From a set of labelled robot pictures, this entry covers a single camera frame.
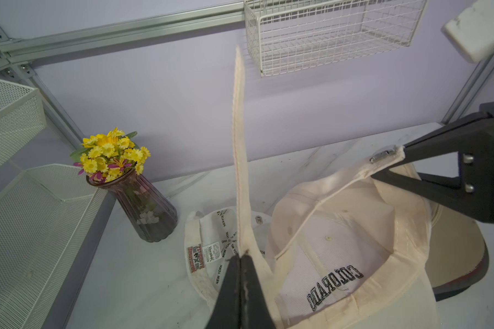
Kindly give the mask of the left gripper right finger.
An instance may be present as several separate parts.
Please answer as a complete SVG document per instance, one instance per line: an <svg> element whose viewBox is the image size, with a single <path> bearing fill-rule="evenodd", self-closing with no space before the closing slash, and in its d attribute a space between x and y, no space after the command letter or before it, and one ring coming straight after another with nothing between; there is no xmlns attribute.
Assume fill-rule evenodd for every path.
<svg viewBox="0 0 494 329"><path fill-rule="evenodd" d="M240 323L241 328L275 329L254 262L247 254L240 259Z"/></svg>

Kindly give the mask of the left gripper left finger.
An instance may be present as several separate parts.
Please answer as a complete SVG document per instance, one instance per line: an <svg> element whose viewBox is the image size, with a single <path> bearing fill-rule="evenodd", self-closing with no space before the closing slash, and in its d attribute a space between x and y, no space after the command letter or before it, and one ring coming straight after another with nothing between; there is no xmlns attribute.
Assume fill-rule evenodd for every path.
<svg viewBox="0 0 494 329"><path fill-rule="evenodd" d="M226 274L206 329L241 328L241 261L230 259Z"/></svg>

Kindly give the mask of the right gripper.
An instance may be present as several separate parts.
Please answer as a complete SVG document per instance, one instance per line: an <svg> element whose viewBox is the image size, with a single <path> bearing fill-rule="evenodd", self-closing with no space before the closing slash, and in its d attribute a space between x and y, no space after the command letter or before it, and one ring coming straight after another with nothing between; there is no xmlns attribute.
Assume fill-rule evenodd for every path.
<svg viewBox="0 0 494 329"><path fill-rule="evenodd" d="M451 208L482 223L494 223L494 102L404 145L406 158L431 158L458 152L460 177L384 169L372 178Z"/></svg>

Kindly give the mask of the white baseball cap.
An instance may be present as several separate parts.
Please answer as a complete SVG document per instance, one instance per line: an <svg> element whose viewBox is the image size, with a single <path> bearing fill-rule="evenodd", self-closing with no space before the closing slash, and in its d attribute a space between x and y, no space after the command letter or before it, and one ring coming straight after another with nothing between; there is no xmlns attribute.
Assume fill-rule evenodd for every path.
<svg viewBox="0 0 494 329"><path fill-rule="evenodd" d="M192 212L185 222L185 262L196 292L213 308L230 258L238 253L237 208L203 215Z"/></svg>

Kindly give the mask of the cream Colorado baseball cap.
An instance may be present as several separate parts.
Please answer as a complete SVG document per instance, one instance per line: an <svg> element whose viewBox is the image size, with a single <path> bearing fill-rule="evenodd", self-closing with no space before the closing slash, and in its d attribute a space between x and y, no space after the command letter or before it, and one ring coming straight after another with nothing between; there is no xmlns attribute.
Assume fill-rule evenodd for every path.
<svg viewBox="0 0 494 329"><path fill-rule="evenodd" d="M245 67L235 55L233 158L239 253L251 257L277 328L438 328L425 264L432 211L380 182L393 167L417 178L402 146L304 182L274 207L265 249L252 228L244 142Z"/></svg>

